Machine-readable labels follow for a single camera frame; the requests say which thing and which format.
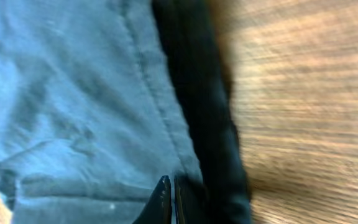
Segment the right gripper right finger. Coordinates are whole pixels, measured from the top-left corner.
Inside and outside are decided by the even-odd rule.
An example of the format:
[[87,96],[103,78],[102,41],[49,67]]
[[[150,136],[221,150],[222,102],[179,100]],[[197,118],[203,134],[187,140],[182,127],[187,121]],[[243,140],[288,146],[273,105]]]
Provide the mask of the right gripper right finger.
[[174,184],[177,224],[208,224],[203,185],[185,175],[176,175]]

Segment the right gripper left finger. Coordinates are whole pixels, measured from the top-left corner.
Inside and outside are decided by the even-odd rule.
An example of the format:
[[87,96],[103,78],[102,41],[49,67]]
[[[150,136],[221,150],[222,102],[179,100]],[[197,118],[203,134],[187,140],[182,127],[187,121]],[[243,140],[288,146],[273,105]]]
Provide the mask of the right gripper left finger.
[[171,189],[169,176],[162,176],[133,224],[171,224]]

